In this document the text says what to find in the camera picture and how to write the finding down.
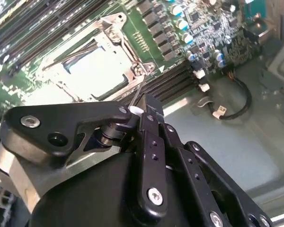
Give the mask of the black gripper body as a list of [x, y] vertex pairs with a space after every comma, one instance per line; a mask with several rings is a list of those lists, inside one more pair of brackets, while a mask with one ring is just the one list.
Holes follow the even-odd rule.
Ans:
[[[167, 213], [144, 214], [139, 201], [151, 187], [162, 190]], [[173, 173], [151, 155], [113, 155], [48, 191], [36, 205], [32, 227], [198, 227], [195, 206], [178, 192]]]

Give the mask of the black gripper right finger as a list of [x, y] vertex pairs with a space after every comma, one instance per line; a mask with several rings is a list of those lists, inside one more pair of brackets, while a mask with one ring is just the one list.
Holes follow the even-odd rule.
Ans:
[[168, 166], [178, 174], [181, 204], [192, 227], [272, 227], [268, 215], [194, 141], [183, 144], [164, 122], [162, 103], [148, 96], [148, 111], [159, 121]]

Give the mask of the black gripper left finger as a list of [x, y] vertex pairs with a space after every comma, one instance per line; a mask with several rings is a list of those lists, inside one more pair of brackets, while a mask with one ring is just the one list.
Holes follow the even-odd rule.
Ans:
[[[117, 101], [19, 106], [8, 110], [0, 126], [0, 173], [11, 182], [30, 212], [55, 186], [113, 155], [151, 155], [166, 166], [159, 121], [148, 111], [144, 94], [134, 106]], [[167, 213], [164, 183], [139, 201], [144, 214]]]

